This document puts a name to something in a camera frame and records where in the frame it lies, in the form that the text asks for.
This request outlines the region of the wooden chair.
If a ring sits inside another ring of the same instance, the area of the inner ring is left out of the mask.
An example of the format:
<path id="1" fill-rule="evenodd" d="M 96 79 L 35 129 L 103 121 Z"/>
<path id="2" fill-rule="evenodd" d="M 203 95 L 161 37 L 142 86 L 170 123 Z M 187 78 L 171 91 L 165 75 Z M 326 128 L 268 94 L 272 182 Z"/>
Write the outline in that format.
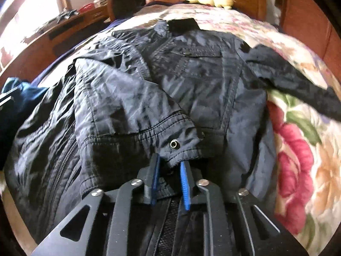
<path id="1" fill-rule="evenodd" d="M 139 11 L 146 4 L 146 0 L 107 0 L 107 12 L 110 21 L 125 19 Z"/>

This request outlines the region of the wooden slatted wardrobe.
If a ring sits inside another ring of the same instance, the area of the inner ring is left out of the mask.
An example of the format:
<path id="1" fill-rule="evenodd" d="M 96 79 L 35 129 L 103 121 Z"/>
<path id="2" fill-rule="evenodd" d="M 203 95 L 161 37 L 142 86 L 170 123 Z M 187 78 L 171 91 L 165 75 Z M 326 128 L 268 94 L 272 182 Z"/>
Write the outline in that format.
<path id="1" fill-rule="evenodd" d="M 340 79 L 340 36 L 313 0 L 282 0 L 280 27 L 303 42 Z"/>

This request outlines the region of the blue cloth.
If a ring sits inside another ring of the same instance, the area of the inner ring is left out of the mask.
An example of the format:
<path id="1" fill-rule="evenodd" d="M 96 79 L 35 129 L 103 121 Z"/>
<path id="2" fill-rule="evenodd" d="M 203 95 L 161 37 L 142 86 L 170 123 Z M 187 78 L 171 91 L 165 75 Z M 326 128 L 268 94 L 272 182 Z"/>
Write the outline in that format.
<path id="1" fill-rule="evenodd" d="M 1 168 L 9 155 L 14 137 L 47 91 L 17 77 L 6 79 L 1 89 Z"/>

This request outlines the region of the wooden desk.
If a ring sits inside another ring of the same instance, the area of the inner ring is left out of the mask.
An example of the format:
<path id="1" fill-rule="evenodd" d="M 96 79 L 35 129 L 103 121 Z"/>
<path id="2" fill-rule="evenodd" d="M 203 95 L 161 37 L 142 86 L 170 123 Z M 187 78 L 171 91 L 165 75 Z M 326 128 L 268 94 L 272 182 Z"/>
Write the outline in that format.
<path id="1" fill-rule="evenodd" d="M 73 16 L 49 29 L 9 62 L 1 72 L 1 86 L 8 77 L 33 81 L 59 56 L 104 29 L 104 21 L 108 17 L 107 7 L 102 6 Z"/>

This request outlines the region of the red basket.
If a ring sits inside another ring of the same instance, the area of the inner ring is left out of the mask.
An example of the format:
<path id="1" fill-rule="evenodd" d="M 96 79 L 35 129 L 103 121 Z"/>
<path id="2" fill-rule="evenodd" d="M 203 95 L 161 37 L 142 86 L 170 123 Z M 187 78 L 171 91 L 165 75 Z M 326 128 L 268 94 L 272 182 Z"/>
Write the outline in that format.
<path id="1" fill-rule="evenodd" d="M 95 9 L 95 5 L 94 5 L 93 3 L 88 3 L 88 4 L 84 5 L 84 6 L 82 6 L 82 7 L 78 10 L 78 12 L 79 12 L 79 13 L 85 13 L 85 12 L 89 12 L 89 11 L 91 11 L 91 10 L 93 10 L 93 9 Z"/>

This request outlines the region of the navy bed sheet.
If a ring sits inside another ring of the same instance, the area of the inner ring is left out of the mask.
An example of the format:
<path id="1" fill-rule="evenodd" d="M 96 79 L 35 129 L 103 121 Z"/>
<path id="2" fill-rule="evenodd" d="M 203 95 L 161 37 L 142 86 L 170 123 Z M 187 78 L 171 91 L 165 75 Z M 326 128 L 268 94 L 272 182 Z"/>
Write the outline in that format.
<path id="1" fill-rule="evenodd" d="M 107 31 L 108 29 L 117 27 L 118 25 L 122 24 L 123 22 L 129 20 L 128 18 L 124 19 L 118 19 L 113 22 L 111 22 L 106 28 L 104 28 L 102 31 L 99 31 L 98 33 L 102 33 Z M 85 45 L 87 41 L 95 37 L 98 33 L 95 33 L 94 35 L 88 37 L 87 39 L 83 40 L 79 44 L 75 45 L 72 47 L 70 50 L 68 50 L 66 53 L 62 54 L 60 57 L 58 57 L 54 62 L 52 62 L 47 68 L 45 68 L 32 82 L 31 85 L 34 87 L 37 87 L 39 83 L 47 76 L 49 75 L 56 67 L 58 64 L 63 62 L 67 57 L 71 56 L 78 48 L 81 47 L 81 45 Z"/>

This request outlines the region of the window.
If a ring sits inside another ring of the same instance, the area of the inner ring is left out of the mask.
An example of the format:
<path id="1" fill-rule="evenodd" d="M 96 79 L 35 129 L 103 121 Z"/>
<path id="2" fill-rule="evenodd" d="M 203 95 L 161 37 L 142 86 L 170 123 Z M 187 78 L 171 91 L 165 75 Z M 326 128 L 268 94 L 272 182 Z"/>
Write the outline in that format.
<path id="1" fill-rule="evenodd" d="M 26 47 L 25 39 L 58 15 L 57 0 L 25 0 L 1 35 L 1 48 L 17 53 Z"/>

